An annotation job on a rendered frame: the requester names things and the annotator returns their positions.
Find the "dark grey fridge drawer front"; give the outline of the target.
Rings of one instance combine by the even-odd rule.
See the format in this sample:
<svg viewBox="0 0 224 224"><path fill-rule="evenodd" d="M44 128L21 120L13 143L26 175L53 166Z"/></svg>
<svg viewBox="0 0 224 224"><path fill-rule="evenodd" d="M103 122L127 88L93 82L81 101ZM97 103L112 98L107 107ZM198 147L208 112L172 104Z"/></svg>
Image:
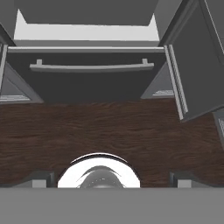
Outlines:
<svg viewBox="0 0 224 224"><path fill-rule="evenodd" d="M152 70L98 73L32 71L30 64L106 66L153 63ZM124 102L140 99L165 63L162 52L9 52L7 63L46 103Z"/></svg>

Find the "white and black round object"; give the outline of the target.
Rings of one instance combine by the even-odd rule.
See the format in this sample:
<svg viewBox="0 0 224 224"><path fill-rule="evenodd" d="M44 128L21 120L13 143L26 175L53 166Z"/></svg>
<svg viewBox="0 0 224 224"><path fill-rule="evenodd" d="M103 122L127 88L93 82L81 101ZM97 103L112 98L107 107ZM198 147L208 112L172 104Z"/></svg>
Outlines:
<svg viewBox="0 0 224 224"><path fill-rule="evenodd" d="M76 158L62 173L58 188L140 188L134 168L116 155L96 152Z"/></svg>

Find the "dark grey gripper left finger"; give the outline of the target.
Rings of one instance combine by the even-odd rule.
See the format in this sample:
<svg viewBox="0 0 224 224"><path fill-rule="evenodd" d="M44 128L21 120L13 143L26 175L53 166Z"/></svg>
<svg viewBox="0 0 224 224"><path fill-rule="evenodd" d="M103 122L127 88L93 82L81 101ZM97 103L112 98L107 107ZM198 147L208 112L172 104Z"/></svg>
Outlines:
<svg viewBox="0 0 224 224"><path fill-rule="evenodd" d="M53 171L34 171L16 187L23 188L50 188L54 187L54 172Z"/></svg>

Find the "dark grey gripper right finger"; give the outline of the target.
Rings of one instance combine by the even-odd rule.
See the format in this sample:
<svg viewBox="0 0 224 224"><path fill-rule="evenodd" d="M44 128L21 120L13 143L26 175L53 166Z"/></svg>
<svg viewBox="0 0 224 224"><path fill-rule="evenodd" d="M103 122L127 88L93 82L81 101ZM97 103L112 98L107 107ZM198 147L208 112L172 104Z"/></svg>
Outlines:
<svg viewBox="0 0 224 224"><path fill-rule="evenodd" d="M175 171L169 174L170 187L175 188L209 188L211 184L197 178L188 171Z"/></svg>

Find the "dark grey fridge door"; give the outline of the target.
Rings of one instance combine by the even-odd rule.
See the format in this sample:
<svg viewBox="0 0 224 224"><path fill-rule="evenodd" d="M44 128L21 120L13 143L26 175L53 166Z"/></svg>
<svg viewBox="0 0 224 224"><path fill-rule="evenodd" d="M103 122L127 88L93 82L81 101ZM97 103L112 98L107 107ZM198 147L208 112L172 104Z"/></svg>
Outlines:
<svg viewBox="0 0 224 224"><path fill-rule="evenodd" d="M224 107L224 52L207 0L165 0L155 15L167 25L164 48L179 119Z"/></svg>
<svg viewBox="0 0 224 224"><path fill-rule="evenodd" d="M18 7L14 0L0 0L0 92L4 79L7 47L15 46L13 41Z"/></svg>

